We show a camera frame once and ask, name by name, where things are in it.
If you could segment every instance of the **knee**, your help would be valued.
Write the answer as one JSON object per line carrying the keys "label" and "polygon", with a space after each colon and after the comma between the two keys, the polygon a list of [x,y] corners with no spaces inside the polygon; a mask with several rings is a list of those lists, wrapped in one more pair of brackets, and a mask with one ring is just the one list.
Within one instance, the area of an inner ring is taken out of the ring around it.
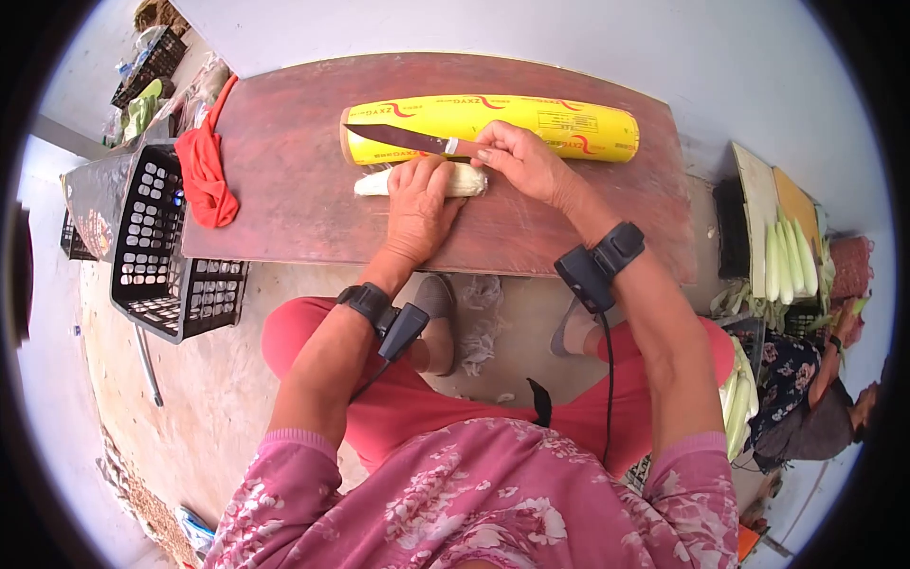
{"label": "knee", "polygon": [[708,332],[708,341],[711,344],[711,355],[714,361],[714,379],[717,386],[720,387],[730,377],[733,371],[733,342],[730,335],[717,324],[706,318],[699,317]]}
{"label": "knee", "polygon": [[288,300],[266,317],[260,338],[262,357],[279,379],[288,373],[300,349],[334,305],[333,299],[300,297]]}

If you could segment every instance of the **yellow cling film roll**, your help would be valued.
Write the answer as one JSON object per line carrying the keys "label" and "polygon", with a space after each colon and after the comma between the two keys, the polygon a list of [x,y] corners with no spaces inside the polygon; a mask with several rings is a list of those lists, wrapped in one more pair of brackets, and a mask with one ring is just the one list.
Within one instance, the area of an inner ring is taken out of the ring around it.
{"label": "yellow cling film roll", "polygon": [[375,142],[343,127],[385,124],[434,137],[473,140],[492,120],[525,127],[561,157],[628,162],[638,151],[638,123],[619,108],[517,95],[436,95],[365,103],[341,113],[341,151],[350,164],[408,160],[426,152]]}

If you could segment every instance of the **gray shoe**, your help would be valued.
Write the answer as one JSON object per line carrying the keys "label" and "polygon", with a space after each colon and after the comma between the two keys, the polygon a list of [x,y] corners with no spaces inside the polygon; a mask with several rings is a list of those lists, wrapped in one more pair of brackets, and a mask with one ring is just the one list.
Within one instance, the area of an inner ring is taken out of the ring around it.
{"label": "gray shoe", "polygon": [[578,300],[578,297],[572,299],[569,309],[566,310],[566,315],[562,317],[562,322],[560,322],[559,328],[553,332],[553,337],[550,338],[550,353],[554,356],[559,356],[565,358],[566,356],[571,356],[569,352],[566,351],[565,347],[565,331],[566,331],[566,322],[569,321],[569,316],[575,311],[578,305],[581,302]]}
{"label": "gray shoe", "polygon": [[428,275],[420,282],[417,294],[414,295],[414,306],[430,316],[430,320],[448,318],[455,307],[449,282],[439,275]]}
{"label": "gray shoe", "polygon": [[449,319],[449,331],[454,343],[452,366],[449,371],[439,376],[449,377],[460,364],[458,334],[455,331],[455,319],[453,318],[455,316],[455,295],[452,294],[449,280],[440,275],[428,275],[420,282],[413,304],[426,312],[430,320]]}

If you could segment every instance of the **black cable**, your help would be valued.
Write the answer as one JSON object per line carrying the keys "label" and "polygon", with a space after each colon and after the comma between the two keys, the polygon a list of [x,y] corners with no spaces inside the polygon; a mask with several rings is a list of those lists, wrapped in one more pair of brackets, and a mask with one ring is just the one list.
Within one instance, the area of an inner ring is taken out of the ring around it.
{"label": "black cable", "polygon": [[354,391],[354,394],[350,396],[350,401],[348,401],[348,405],[350,405],[351,403],[353,403],[355,399],[357,399],[364,391],[366,391],[367,388],[368,388],[370,385],[372,385],[373,382],[374,382],[375,380],[379,379],[379,376],[382,375],[382,372],[384,372],[384,371],[389,367],[390,364],[391,364],[391,361],[385,360],[385,361],[382,363],[382,367],[379,368],[379,371],[377,371],[376,373],[374,373],[374,374],[373,374],[373,377],[369,378],[369,379],[367,380],[367,382],[363,384],[363,387],[361,387],[360,389]]}
{"label": "black cable", "polygon": [[751,468],[746,468],[745,466],[740,466],[736,462],[730,462],[730,467],[733,468],[734,470],[745,470],[747,472],[761,472],[761,470],[752,470]]}
{"label": "black cable", "polygon": [[601,457],[601,464],[606,468],[607,451],[610,450],[610,422],[613,415],[613,342],[610,339],[610,327],[607,326],[607,317],[603,312],[600,312],[597,316],[601,321],[601,326],[603,326],[603,335],[607,337],[607,358],[610,359],[607,362],[607,365],[610,366],[610,392],[607,395],[607,444],[603,447],[603,456]]}

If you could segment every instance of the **floral jacket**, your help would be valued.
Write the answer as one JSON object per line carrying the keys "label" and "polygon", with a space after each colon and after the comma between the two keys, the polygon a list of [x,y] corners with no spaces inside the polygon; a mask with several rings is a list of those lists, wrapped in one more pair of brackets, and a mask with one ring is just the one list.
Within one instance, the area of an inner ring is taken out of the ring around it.
{"label": "floral jacket", "polygon": [[205,567],[735,567],[722,432],[666,449],[643,497],[558,432],[475,419],[415,437],[345,496],[335,450],[269,433]]}

